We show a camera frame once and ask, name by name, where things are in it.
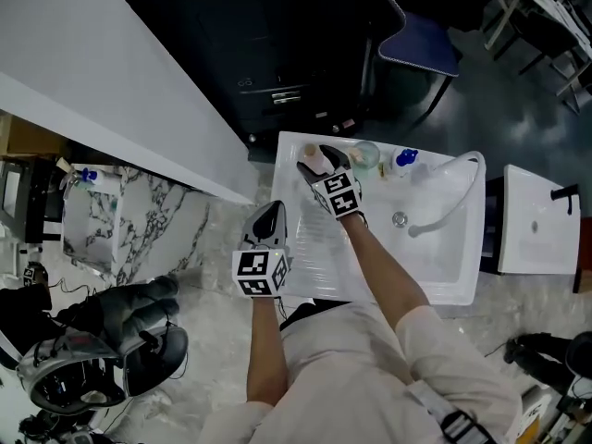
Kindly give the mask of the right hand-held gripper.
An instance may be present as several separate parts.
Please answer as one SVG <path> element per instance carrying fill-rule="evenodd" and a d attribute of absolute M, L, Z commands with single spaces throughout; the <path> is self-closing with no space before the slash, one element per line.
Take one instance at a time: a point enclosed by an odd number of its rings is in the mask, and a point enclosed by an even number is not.
<path fill-rule="evenodd" d="M 326 144 L 319 149 L 324 156 L 323 173 L 317 174 L 305 163 L 296 167 L 305 181 L 312 185 L 316 200 L 335 219 L 356 213 L 361 208 L 360 187 L 351 170 L 349 157 Z"/>

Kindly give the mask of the white washbasin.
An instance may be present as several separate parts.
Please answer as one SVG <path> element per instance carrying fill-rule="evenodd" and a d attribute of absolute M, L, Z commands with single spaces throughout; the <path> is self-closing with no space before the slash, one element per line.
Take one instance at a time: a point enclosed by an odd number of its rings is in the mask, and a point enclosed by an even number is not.
<path fill-rule="evenodd" d="M 499 271 L 519 275 L 572 275 L 580 236 L 580 196 L 573 214 L 566 199 L 553 202 L 550 191 L 564 188 L 518 166 L 504 167 L 504 215 Z M 533 221 L 538 232 L 531 230 Z"/>

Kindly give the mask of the small beige round object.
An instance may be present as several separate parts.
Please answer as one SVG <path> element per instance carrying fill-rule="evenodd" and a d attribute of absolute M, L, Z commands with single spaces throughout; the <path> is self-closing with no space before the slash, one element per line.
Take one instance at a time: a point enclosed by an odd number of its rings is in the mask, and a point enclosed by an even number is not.
<path fill-rule="evenodd" d="M 317 144 L 306 143 L 302 148 L 300 161 L 314 171 L 316 175 L 327 172 L 326 159 Z"/>

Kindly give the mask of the person's left forearm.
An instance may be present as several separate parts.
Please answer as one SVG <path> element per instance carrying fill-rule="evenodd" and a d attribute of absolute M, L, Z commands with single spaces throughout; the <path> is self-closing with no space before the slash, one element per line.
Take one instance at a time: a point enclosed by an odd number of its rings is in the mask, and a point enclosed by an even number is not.
<path fill-rule="evenodd" d="M 272 298 L 254 298 L 247 401 L 276 406 L 288 390 L 289 371 Z"/>

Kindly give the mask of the grey black office chair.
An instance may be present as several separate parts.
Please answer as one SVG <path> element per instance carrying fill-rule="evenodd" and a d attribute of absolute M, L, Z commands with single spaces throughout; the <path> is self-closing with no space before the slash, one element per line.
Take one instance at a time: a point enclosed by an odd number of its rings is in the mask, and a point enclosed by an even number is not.
<path fill-rule="evenodd" d="M 188 347 L 186 330 L 171 323 L 143 330 L 117 349 L 70 327 L 33 346 L 16 371 L 36 406 L 71 416 L 117 406 L 158 387 L 180 368 Z"/>

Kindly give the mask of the white ceramic sink basin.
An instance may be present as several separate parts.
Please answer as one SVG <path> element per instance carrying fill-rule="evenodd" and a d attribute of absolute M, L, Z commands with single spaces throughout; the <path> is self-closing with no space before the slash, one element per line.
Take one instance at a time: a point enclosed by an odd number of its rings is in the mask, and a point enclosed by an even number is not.
<path fill-rule="evenodd" d="M 271 197 L 287 210 L 288 245 L 293 258 L 285 292 L 290 296 L 370 302 L 351 242 L 339 222 L 315 200 L 296 164 L 306 143 L 326 144 L 345 154 L 359 141 L 283 131 L 278 137 Z M 362 187 L 362 210 L 370 230 L 424 290 L 433 304 L 468 305 L 475 296 L 485 219 L 486 163 L 479 152 L 456 158 L 419 151 L 403 178 L 389 169 L 400 147 L 374 142 L 388 167 L 354 168 Z M 408 216 L 404 228 L 395 212 Z"/>

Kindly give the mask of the clear glass cup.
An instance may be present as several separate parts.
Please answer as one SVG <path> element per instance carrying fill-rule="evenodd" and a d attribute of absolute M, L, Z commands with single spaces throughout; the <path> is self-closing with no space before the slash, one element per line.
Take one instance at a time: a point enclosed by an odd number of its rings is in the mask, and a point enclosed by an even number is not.
<path fill-rule="evenodd" d="M 352 147 L 357 147 L 364 152 L 364 158 L 366 163 L 364 165 L 356 165 L 355 163 L 351 163 L 358 169 L 369 170 L 374 167 L 377 167 L 378 162 L 380 161 L 380 151 L 378 147 L 373 142 L 368 141 L 359 141 L 355 143 Z"/>

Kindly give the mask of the person's right forearm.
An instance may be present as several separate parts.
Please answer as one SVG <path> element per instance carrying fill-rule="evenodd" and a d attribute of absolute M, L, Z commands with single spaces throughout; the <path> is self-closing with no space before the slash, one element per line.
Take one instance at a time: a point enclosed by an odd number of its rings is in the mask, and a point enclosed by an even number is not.
<path fill-rule="evenodd" d="M 360 215 L 347 215 L 339 222 L 348 234 L 367 286 L 393 330 L 406 314 L 429 305 L 422 288 L 383 247 Z"/>

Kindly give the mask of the dark cabinet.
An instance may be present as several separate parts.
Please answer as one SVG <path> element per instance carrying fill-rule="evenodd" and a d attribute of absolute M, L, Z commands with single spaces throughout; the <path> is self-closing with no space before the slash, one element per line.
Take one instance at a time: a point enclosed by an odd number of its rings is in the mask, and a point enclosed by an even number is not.
<path fill-rule="evenodd" d="M 361 116 L 370 0 L 125 0 L 253 160 L 283 131 L 348 136 Z"/>

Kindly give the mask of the marble pattern cabinet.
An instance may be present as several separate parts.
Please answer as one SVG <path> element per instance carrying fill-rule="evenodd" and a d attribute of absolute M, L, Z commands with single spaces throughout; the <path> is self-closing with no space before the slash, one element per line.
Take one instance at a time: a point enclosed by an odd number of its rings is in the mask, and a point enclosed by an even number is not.
<path fill-rule="evenodd" d="M 105 182 L 84 183 L 84 167 L 102 170 Z M 107 285 L 200 265 L 208 195 L 128 166 L 74 164 L 63 186 L 63 253 Z"/>

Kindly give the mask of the person's beige shirt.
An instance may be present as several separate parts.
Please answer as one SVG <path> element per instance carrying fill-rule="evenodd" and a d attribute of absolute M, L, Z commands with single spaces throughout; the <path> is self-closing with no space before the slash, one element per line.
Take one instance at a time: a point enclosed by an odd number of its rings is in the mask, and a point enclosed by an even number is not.
<path fill-rule="evenodd" d="M 519 393 L 432 307 L 391 327 L 350 303 L 293 319 L 281 338 L 286 393 L 210 414 L 198 444 L 448 444 L 434 416 L 444 403 L 514 444 Z"/>

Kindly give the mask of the blue upholstered chair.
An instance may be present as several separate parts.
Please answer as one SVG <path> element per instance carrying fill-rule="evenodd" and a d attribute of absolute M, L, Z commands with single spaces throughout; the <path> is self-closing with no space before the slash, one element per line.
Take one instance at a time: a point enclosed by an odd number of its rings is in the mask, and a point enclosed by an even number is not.
<path fill-rule="evenodd" d="M 452 81 L 459 76 L 463 54 L 453 46 L 448 31 L 430 18 L 404 11 L 396 0 L 370 0 L 370 55 L 387 68 L 375 76 L 375 86 L 386 81 L 393 65 L 443 78 L 438 92 L 416 127 L 438 106 Z"/>

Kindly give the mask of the black faucet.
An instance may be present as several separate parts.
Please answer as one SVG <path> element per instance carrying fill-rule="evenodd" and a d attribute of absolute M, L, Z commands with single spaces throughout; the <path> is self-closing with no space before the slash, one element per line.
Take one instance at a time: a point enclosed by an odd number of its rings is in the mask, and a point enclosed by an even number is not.
<path fill-rule="evenodd" d="M 566 199 L 568 203 L 567 215 L 573 214 L 573 197 L 579 196 L 579 185 L 574 184 L 564 188 L 550 191 L 550 199 L 555 202 L 560 199 Z"/>

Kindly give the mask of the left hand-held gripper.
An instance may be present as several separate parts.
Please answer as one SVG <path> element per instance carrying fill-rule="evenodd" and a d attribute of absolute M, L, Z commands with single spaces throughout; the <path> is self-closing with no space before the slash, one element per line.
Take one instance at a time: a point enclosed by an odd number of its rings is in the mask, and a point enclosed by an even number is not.
<path fill-rule="evenodd" d="M 232 254 L 232 279 L 249 298 L 276 298 L 290 271 L 286 208 L 276 200 L 258 208 L 246 221 L 240 248 Z M 261 240 L 273 238 L 268 246 Z"/>

